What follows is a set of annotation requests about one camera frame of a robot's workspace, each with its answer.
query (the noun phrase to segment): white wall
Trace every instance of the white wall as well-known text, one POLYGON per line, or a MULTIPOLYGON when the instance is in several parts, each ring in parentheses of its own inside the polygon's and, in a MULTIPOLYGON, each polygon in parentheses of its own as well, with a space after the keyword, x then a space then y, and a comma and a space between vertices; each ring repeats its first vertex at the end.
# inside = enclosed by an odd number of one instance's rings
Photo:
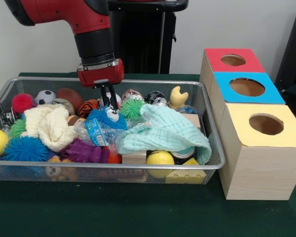
MULTIPOLYGON (((274 79, 296 0, 190 0, 177 13, 171 73, 198 74, 206 47, 252 48, 274 79)), ((24 27, 0 0, 0 88, 19 72, 72 72, 79 64, 65 22, 24 27)))
POLYGON ((190 0, 177 13, 171 73, 199 74, 207 47, 252 48, 273 80, 296 16, 296 0, 190 0))

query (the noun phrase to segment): white knitted cloth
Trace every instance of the white knitted cloth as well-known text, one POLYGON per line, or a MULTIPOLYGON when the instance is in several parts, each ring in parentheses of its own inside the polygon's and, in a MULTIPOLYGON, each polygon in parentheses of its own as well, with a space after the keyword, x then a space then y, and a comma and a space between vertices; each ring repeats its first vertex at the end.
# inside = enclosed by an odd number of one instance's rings
POLYGON ((68 111, 63 105, 39 105, 24 112, 29 136, 40 138, 52 151, 58 152, 78 137, 73 126, 68 126, 68 111))

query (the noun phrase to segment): knitted cloth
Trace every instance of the knitted cloth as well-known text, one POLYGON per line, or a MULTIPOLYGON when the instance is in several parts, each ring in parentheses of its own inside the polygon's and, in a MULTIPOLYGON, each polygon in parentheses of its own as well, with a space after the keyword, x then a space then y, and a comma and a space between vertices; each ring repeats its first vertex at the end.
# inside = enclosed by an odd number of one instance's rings
POLYGON ((178 152, 200 147, 199 164, 208 162, 212 149, 204 134, 182 114, 168 107, 143 105, 141 116, 147 120, 123 133, 117 143, 118 153, 159 150, 178 152))
POLYGON ((39 105, 24 112, 28 136, 38 137, 52 151, 58 152, 78 137, 68 126, 68 111, 63 105, 39 105))

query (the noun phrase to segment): red box lid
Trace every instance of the red box lid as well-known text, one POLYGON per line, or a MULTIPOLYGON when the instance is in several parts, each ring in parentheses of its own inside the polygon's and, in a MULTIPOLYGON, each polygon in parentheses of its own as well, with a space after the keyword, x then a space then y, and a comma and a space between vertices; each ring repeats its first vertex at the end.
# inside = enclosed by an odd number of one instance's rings
POLYGON ((265 73, 253 51, 248 48, 206 48, 213 72, 265 73))

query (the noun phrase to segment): green tablecloth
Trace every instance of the green tablecloth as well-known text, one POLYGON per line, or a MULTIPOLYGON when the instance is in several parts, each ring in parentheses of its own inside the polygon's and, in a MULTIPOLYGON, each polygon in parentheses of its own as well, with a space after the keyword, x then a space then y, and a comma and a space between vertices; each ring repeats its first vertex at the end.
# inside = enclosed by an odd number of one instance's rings
POLYGON ((206 186, 0 182, 0 237, 210 235, 296 237, 296 188, 289 201, 227 201, 218 173, 206 186))

